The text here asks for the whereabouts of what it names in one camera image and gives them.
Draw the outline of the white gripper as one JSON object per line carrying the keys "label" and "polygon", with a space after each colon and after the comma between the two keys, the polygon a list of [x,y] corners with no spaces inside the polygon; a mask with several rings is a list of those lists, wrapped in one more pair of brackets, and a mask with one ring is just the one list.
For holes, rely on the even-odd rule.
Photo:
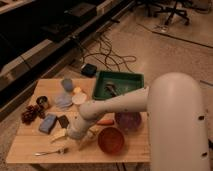
{"label": "white gripper", "polygon": [[86,136],[80,141],[78,149],[82,150],[84,147],[86,147],[89,143],[93,142],[96,139],[96,133],[94,132],[88,132],[89,128],[91,127],[91,123],[80,118],[74,118],[71,123],[69,124],[67,130],[65,128],[59,130],[56,132],[52,138],[51,143],[54,143],[55,141],[64,138],[66,135],[68,135],[71,139],[80,140],[82,139],[86,134]]}

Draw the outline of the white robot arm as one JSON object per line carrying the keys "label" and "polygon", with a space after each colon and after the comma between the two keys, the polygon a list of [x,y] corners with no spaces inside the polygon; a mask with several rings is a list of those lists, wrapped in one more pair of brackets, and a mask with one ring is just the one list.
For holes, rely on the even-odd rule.
{"label": "white robot arm", "polygon": [[65,135],[80,140],[107,113],[145,112],[151,171],[211,171],[203,95],[191,76],[171,72],[151,86],[79,107]]}

